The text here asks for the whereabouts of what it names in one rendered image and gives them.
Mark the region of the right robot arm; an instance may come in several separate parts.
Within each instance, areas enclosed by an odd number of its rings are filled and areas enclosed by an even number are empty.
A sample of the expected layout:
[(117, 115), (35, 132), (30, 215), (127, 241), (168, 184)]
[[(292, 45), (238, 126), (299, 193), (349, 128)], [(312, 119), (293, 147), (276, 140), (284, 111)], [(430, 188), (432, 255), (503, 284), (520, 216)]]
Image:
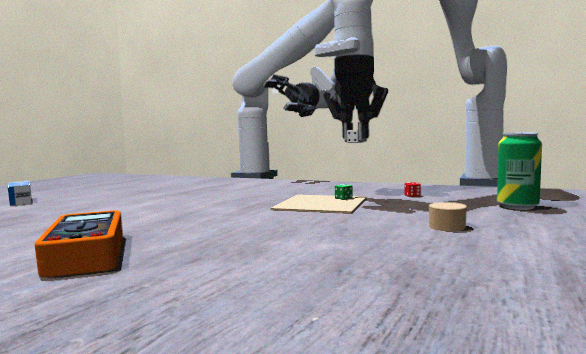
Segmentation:
[[(240, 172), (259, 173), (270, 170), (267, 139), (268, 88), (263, 83), (278, 70), (300, 60), (319, 45), (334, 28), (331, 0), (309, 13), (267, 50), (240, 68), (233, 78), (234, 90), (242, 95), (238, 110)], [(329, 78), (312, 67), (312, 84), (319, 90), (316, 109), (328, 108), (324, 92), (334, 89), (335, 70)]]

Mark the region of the tan short cylinder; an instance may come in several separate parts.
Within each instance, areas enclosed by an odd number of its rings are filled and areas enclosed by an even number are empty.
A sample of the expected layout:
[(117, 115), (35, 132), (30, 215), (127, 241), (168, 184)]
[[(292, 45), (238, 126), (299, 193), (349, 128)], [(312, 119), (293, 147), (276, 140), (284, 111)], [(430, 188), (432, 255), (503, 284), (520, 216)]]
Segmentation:
[(466, 206), (459, 203), (429, 205), (429, 227), (439, 231), (461, 231), (466, 228)]

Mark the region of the green die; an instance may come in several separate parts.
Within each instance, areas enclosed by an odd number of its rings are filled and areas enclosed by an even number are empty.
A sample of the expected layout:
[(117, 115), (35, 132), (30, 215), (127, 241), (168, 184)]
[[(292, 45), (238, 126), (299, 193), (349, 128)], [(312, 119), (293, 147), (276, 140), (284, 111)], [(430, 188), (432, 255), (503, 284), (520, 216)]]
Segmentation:
[(353, 198), (353, 186), (347, 184), (335, 185), (336, 199), (351, 199)]

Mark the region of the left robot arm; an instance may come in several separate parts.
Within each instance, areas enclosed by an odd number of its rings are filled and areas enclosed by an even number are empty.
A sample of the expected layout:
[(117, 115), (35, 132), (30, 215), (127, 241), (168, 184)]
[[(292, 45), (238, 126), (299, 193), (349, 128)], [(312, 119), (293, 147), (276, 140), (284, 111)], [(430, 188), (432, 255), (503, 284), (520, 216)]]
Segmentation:
[[(334, 59), (346, 55), (374, 57), (369, 1), (331, 2), (334, 9), (335, 38), (333, 42), (316, 45), (315, 56), (334, 56)], [(465, 176), (497, 178), (498, 143), (503, 138), (506, 97), (506, 54), (500, 46), (475, 48), (471, 27), (478, 0), (439, 2), (450, 31), (462, 79), (469, 85), (484, 84), (483, 90), (466, 102)]]

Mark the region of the orange digital multimeter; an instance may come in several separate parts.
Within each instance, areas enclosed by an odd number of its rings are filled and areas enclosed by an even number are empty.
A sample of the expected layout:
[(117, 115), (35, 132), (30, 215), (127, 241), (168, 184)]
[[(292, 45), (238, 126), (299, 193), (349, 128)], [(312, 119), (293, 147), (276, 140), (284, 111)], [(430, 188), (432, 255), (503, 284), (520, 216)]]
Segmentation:
[(35, 242), (38, 275), (54, 277), (114, 269), (122, 238), (120, 211), (62, 215)]

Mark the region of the green soda can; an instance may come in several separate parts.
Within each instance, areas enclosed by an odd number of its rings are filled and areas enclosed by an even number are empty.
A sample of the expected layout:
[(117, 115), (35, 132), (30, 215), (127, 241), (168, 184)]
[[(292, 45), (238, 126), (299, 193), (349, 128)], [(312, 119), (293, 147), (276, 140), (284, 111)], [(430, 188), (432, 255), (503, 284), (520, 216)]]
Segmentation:
[(538, 133), (503, 133), (498, 145), (497, 202), (533, 209), (540, 203), (542, 142)]

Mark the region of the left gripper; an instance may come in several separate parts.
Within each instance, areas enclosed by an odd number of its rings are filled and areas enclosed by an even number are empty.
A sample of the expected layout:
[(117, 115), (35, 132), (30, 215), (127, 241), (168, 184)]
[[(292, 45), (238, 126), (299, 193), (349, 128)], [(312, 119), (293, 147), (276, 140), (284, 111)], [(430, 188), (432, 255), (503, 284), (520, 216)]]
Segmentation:
[[(353, 130), (351, 121), (353, 110), (356, 107), (360, 121), (358, 122), (358, 141), (366, 142), (369, 138), (369, 121), (378, 117), (388, 94), (388, 88), (376, 85), (373, 77), (373, 56), (346, 55), (336, 57), (334, 70), (336, 77), (334, 89), (325, 92), (323, 97), (333, 118), (342, 122), (342, 137), (345, 142), (347, 142), (347, 130)], [(374, 97), (370, 104), (369, 97), (372, 92)], [(340, 105), (337, 95), (341, 99)]]

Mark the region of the beige flat mat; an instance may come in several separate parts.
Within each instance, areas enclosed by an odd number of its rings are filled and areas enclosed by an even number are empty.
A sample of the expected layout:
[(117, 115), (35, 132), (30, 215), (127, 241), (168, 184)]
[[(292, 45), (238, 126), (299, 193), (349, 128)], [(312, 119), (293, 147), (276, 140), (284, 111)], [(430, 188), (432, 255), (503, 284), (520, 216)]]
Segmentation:
[(270, 209), (276, 211), (352, 214), (365, 200), (366, 197), (361, 196), (353, 196), (351, 199), (342, 200), (336, 199), (335, 196), (296, 195)]

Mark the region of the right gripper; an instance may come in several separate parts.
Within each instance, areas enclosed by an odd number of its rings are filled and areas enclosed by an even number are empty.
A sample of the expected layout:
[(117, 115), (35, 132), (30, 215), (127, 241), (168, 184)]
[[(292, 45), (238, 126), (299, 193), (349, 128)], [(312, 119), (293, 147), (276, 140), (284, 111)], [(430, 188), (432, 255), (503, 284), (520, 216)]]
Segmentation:
[[(319, 102), (319, 90), (312, 83), (299, 83), (296, 85), (290, 84), (289, 78), (280, 75), (273, 75), (271, 79), (267, 79), (263, 86), (265, 88), (275, 88), (279, 93), (285, 95), (291, 102), (284, 106), (285, 111), (298, 112), (300, 117), (311, 116), (316, 110), (316, 105)], [(280, 83), (280, 84), (279, 84)], [(281, 85), (282, 84), (282, 85)], [(277, 85), (281, 85), (278, 87)], [(288, 86), (285, 91), (283, 88)], [(302, 91), (302, 92), (301, 92)], [(305, 94), (304, 94), (304, 93)], [(296, 102), (296, 103), (294, 103)], [(309, 106), (310, 105), (310, 106)], [(304, 108), (302, 108), (302, 107)], [(309, 106), (309, 107), (307, 107)]]

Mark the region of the red die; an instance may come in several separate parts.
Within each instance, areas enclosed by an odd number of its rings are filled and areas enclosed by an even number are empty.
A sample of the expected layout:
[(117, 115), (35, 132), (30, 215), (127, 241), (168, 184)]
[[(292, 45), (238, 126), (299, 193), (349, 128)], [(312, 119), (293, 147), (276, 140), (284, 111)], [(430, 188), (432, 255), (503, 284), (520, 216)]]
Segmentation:
[(408, 197), (421, 196), (421, 184), (416, 182), (405, 183), (405, 195)]

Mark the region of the white die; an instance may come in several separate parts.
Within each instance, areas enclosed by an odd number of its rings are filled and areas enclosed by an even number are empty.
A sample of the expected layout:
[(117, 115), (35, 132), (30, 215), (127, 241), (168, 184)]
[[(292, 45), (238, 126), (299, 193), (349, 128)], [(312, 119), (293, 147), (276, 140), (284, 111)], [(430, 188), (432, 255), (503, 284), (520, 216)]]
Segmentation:
[(364, 143), (358, 141), (358, 130), (347, 130), (347, 143)]

